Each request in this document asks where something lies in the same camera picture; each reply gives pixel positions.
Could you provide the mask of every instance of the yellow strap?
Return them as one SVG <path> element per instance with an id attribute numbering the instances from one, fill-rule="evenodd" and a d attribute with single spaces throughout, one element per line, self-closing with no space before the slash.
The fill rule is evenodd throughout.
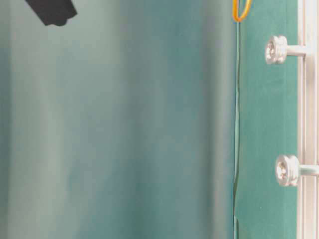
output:
<path id="1" fill-rule="evenodd" d="M 244 9 L 243 14 L 239 17 L 238 16 L 238 0 L 234 0 L 233 2 L 233 18 L 237 22 L 241 22 L 245 17 L 247 17 L 250 6 L 251 6 L 252 0 L 246 0 L 246 6 Z"/>

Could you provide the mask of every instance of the metal knob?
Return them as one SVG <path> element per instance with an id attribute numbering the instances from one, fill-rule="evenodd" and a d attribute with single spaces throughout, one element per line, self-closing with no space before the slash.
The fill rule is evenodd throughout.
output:
<path id="1" fill-rule="evenodd" d="M 267 64 L 282 64 L 288 56 L 305 56 L 306 47 L 299 45 L 288 45 L 285 36 L 272 36 L 265 48 L 265 59 Z"/>
<path id="2" fill-rule="evenodd" d="M 282 186 L 297 186 L 301 176 L 319 176 L 319 165 L 300 165 L 293 155 L 280 155 L 276 160 L 276 179 Z"/>

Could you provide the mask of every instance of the aluminum frame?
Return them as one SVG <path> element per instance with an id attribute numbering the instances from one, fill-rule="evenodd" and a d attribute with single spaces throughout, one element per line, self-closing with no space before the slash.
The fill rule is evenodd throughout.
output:
<path id="1" fill-rule="evenodd" d="M 298 59 L 298 159 L 318 165 L 318 2 L 298 0 L 298 43 L 309 50 Z M 298 182 L 297 239 L 319 236 L 319 178 Z"/>

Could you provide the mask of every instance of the black object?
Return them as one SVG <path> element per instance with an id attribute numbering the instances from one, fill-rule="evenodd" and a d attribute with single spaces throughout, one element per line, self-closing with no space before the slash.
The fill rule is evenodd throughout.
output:
<path id="1" fill-rule="evenodd" d="M 63 26 L 77 12 L 71 0 L 26 0 L 44 25 Z"/>

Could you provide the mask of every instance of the green fabric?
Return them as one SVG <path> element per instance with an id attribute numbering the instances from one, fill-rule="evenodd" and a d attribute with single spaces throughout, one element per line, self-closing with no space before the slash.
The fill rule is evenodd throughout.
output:
<path id="1" fill-rule="evenodd" d="M 297 58 L 267 65 L 264 47 L 278 34 L 297 43 L 297 10 L 297 0 L 254 0 L 239 26 L 239 239 L 296 238 L 297 190 L 277 184 L 274 163 L 297 153 Z"/>
<path id="2" fill-rule="evenodd" d="M 0 3 L 0 238 L 210 238 L 212 6 L 73 2 L 79 14 L 65 27 L 43 26 L 23 0 Z M 214 206 L 231 223 L 219 235 L 232 234 L 233 156 L 217 158 L 229 183 Z"/>
<path id="3" fill-rule="evenodd" d="M 235 158 L 236 23 L 232 1 L 209 1 L 206 15 L 211 93 L 213 239 L 233 238 Z"/>

